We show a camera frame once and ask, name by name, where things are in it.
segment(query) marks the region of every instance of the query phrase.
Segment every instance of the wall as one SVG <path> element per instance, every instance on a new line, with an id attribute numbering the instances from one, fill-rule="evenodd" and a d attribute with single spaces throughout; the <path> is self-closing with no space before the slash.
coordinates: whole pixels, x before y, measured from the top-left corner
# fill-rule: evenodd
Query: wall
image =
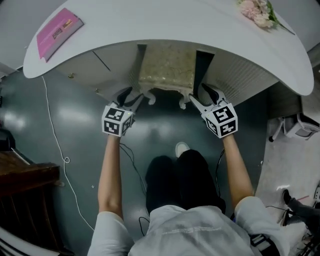
<path id="1" fill-rule="evenodd" d="M 15 72 L 15 70 L 11 67 L 8 67 L 7 65 L 0 62 L 0 73 L 9 75 L 11 73 Z"/>
<path id="2" fill-rule="evenodd" d="M 315 47 L 308 51 L 308 56 L 312 67 L 320 64 L 320 43 L 318 43 Z"/>
<path id="3" fill-rule="evenodd" d="M 316 0 L 271 0 L 271 3 L 294 29 L 306 51 L 320 43 L 320 4 Z"/>
<path id="4" fill-rule="evenodd" d="M 25 47 L 46 18 L 66 0 L 4 0 L 0 4 L 0 62 L 17 69 Z"/>

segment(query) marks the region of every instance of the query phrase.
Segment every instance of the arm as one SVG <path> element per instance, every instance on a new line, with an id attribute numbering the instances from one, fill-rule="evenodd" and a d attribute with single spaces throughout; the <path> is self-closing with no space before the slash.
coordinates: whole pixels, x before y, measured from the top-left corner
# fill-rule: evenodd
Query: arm
<path id="1" fill-rule="evenodd" d="M 236 208 L 237 204 L 242 199 L 253 196 L 254 190 L 252 188 L 245 163 L 239 152 L 234 135 L 231 134 L 224 137 L 223 145 L 226 157 L 232 206 L 233 208 Z"/>
<path id="2" fill-rule="evenodd" d="M 120 137 L 109 135 L 98 188 L 99 213 L 112 212 L 123 219 L 120 174 Z"/>

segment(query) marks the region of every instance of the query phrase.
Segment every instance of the white cable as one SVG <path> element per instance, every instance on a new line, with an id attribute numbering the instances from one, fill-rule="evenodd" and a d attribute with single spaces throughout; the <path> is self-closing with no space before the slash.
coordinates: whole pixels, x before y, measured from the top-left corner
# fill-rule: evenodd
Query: white cable
<path id="1" fill-rule="evenodd" d="M 68 179 L 68 176 L 67 176 L 67 173 L 66 173 L 66 164 L 69 164 L 70 163 L 70 158 L 69 157 L 64 157 L 64 155 L 62 154 L 62 150 L 61 150 L 61 147 L 60 147 L 60 144 L 59 144 L 59 141 L 58 141 L 58 138 L 56 136 L 56 131 L 55 131 L 55 127 L 54 127 L 54 123 L 52 122 L 52 119 L 51 119 L 51 114 L 50 114 L 50 107 L 49 107 L 49 100 L 48 100 L 48 88 L 47 88 L 47 84 L 46 84 L 46 81 L 45 81 L 45 78 L 43 76 L 41 76 L 42 79 L 43 79 L 43 84 L 44 84 L 44 87 L 45 87 L 45 98 L 46 98 L 46 103 L 47 103 L 47 107 L 48 107 L 48 113 L 49 113 L 49 119 L 50 119 L 50 123 L 51 123 L 51 126 L 52 126 L 52 131 L 53 131 L 53 135 L 54 135 L 54 138 L 55 138 L 55 141 L 59 147 L 59 150 L 60 150 L 60 154 L 61 154 L 61 158 L 63 160 L 63 172 L 64 172 L 64 176 L 66 178 L 66 180 L 68 181 L 69 185 L 70 185 L 70 188 L 74 194 L 74 198 L 75 198 L 75 202 L 76 202 L 76 207 L 78 208 L 78 212 L 81 216 L 81 218 L 84 220 L 84 222 L 94 231 L 94 228 L 86 221 L 86 219 L 83 217 L 83 215 L 81 214 L 81 211 L 80 211 L 80 208 L 79 208 L 79 204 L 78 204 L 78 198 L 77 198 L 77 195 L 76 195 L 76 192 L 74 191 L 74 188 L 71 186 L 71 183 Z"/>

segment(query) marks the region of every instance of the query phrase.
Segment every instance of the white table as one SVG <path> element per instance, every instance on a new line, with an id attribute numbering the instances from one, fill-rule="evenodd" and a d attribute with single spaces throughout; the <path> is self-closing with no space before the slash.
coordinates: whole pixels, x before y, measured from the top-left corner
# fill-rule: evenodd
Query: white table
<path id="1" fill-rule="evenodd" d="M 85 25 L 46 63 L 39 59 L 36 35 L 62 8 L 74 12 Z M 246 58 L 299 95 L 310 94 L 314 87 L 312 67 L 299 38 L 281 28 L 257 27 L 240 13 L 236 0 L 68 0 L 37 33 L 24 58 L 27 78 L 103 46 L 165 39 L 208 45 Z"/>

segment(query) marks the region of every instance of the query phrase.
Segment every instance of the dark floor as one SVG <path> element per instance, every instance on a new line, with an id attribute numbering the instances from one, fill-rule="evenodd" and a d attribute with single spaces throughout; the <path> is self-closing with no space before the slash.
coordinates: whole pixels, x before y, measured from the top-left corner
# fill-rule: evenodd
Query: dark floor
<path id="1" fill-rule="evenodd" d="M 101 131 L 101 115 L 108 103 L 89 89 L 75 84 L 56 71 L 44 76 L 52 121 L 64 157 L 70 158 L 66 172 L 77 194 L 83 216 L 94 227 L 98 213 L 97 191 L 107 142 Z M 53 162 L 63 166 L 49 121 L 45 87 L 40 78 L 27 79 L 14 73 L 2 82 L 3 107 L 0 120 L 15 138 L 16 148 L 36 163 Z M 154 157 L 175 156 L 176 143 L 186 142 L 198 150 L 209 164 L 212 176 L 223 144 L 202 121 L 191 103 L 186 110 L 179 108 L 178 93 L 155 91 L 155 105 L 143 100 L 135 117 L 136 122 L 122 143 L 135 156 L 135 165 L 144 177 Z M 262 92 L 236 108 L 239 131 L 235 134 L 238 146 L 256 189 L 264 159 L 267 111 L 266 93 Z M 139 217 L 148 217 L 145 197 L 138 175 L 127 155 L 121 152 L 124 222 L 134 240 L 142 237 Z M 61 169 L 61 179 L 66 182 Z M 226 161 L 222 159 L 218 181 L 226 200 L 226 214 L 233 212 L 229 195 Z M 78 214 L 70 187 L 54 189 L 54 206 L 62 241 L 79 256 L 85 256 L 90 246 L 92 230 Z M 142 219 L 146 231 L 148 223 Z"/>

